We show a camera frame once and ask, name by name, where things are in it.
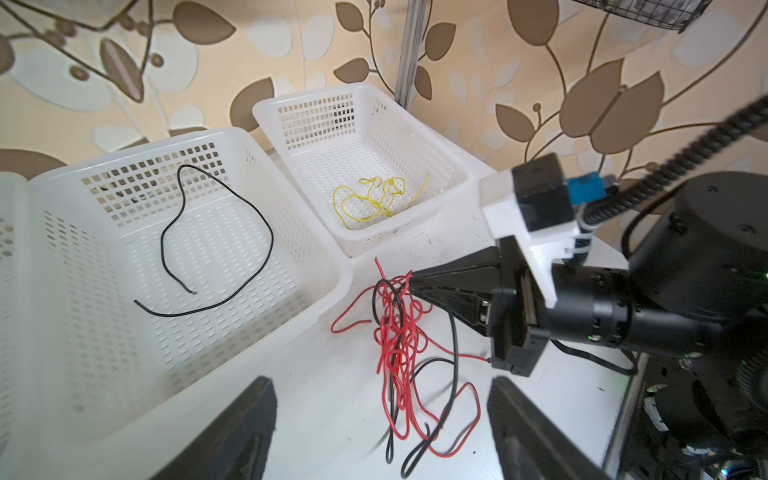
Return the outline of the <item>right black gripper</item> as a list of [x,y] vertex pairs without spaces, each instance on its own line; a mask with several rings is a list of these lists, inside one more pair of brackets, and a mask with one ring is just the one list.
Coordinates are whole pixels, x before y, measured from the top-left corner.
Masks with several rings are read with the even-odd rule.
[[513,375],[532,374],[549,341],[589,342],[600,333],[595,315],[598,267],[553,265],[556,303],[545,304],[517,239],[416,271],[409,290],[491,338],[491,364]]

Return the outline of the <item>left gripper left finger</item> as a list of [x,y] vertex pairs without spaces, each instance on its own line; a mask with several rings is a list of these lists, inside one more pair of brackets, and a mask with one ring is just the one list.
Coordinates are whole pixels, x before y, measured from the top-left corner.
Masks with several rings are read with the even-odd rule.
[[277,407],[272,380],[258,377],[154,477],[260,480],[276,426]]

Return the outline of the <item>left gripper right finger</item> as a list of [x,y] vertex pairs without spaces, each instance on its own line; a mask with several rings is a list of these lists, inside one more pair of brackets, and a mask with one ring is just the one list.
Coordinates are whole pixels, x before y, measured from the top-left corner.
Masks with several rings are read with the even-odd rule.
[[505,479],[607,477],[510,379],[492,380],[487,412]]

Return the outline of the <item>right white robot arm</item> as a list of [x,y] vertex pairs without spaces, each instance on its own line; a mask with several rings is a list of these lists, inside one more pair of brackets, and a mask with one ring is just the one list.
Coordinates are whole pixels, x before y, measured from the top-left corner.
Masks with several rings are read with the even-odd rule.
[[767,178],[695,169],[767,124],[760,97],[627,189],[554,154],[480,182],[494,245],[410,292],[491,342],[487,409],[507,479],[605,472],[512,384],[544,348],[621,351],[640,380],[620,450],[637,479],[767,475]]

